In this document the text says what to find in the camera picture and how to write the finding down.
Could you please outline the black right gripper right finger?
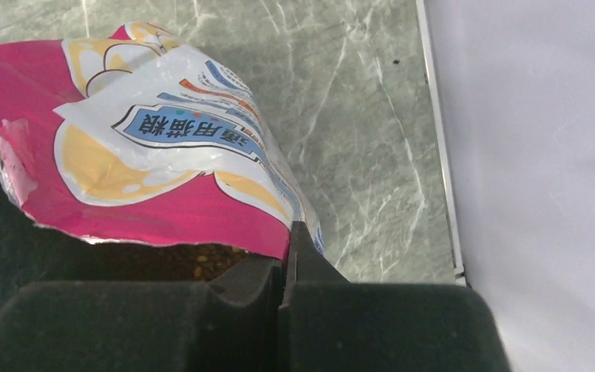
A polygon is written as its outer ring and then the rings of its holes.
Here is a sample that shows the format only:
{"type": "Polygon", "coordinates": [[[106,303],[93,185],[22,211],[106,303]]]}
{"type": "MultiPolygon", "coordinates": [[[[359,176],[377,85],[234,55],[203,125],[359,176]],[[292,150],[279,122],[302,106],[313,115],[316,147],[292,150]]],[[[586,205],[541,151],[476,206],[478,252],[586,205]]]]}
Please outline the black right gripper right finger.
{"type": "Polygon", "coordinates": [[[278,309],[281,371],[507,371],[494,317],[457,284],[346,280],[291,227],[278,309]]]}

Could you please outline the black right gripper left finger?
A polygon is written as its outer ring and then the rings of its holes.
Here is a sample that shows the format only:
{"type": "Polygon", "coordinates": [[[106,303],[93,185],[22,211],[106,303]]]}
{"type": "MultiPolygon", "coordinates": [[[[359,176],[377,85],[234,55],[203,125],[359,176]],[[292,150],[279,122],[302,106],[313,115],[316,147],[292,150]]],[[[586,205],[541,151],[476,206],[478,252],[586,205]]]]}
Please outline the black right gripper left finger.
{"type": "Polygon", "coordinates": [[[273,371],[279,260],[211,282],[50,281],[0,313],[0,371],[273,371]]]}

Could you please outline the pink pet food bag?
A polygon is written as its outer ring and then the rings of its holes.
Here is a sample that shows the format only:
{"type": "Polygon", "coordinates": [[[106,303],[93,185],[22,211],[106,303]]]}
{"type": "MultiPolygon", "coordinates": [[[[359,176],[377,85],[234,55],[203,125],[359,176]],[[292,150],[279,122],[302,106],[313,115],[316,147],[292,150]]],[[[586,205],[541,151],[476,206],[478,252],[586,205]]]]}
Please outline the pink pet food bag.
{"type": "Polygon", "coordinates": [[[165,29],[0,44],[0,310],[38,280],[284,259],[315,210],[249,88],[165,29]]]}

